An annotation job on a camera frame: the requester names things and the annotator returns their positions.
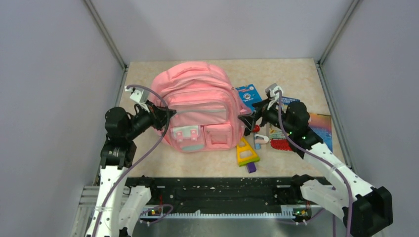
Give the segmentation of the blue card game box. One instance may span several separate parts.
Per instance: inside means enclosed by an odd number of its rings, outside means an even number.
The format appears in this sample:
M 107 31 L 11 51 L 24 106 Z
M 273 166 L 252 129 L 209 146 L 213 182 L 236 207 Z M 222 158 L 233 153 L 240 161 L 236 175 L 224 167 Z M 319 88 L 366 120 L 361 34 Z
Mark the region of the blue card game box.
M 249 112 L 254 111 L 252 106 L 254 103 L 261 102 L 262 98 L 253 84 L 248 84 L 240 87 L 236 87 L 239 97 L 243 104 L 248 108 Z

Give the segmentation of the pink student backpack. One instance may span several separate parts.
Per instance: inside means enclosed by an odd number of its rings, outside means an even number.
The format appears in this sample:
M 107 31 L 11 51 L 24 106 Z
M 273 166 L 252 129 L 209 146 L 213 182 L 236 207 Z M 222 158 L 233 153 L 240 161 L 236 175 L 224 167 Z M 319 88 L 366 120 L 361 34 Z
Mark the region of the pink student backpack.
M 157 75 L 151 89 L 176 111 L 163 142 L 177 151 L 229 150 L 243 137 L 239 116 L 251 110 L 222 68 L 184 62 Z

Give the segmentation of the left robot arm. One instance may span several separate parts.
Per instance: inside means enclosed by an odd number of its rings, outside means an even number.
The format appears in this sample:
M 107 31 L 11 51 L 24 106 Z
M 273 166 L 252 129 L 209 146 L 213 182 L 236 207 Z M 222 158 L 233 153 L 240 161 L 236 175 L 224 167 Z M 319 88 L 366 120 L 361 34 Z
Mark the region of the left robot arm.
M 130 237 L 146 204 L 158 199 L 158 190 L 150 185 L 131 188 L 123 202 L 127 174 L 134 167 L 137 149 L 134 139 L 150 127 L 167 132 L 176 110 L 158 107 L 147 101 L 145 108 L 136 104 L 134 115 L 122 107 L 105 114 L 106 141 L 100 153 L 100 182 L 87 237 Z

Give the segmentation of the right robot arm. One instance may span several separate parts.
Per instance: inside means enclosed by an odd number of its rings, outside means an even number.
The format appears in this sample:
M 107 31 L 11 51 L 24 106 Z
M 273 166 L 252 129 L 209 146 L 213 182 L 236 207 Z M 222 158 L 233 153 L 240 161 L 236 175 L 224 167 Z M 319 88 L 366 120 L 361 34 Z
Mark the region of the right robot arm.
M 323 139 L 309 126 L 310 114 L 304 103 L 291 102 L 285 111 L 279 103 L 266 99 L 242 110 L 238 118 L 248 131 L 257 120 L 282 130 L 292 151 L 322 173 L 331 188 L 309 175 L 293 177 L 290 198 L 295 203 L 313 202 L 346 227 L 346 235 L 371 237 L 393 224 L 392 195 L 384 186 L 376 188 L 339 160 Z

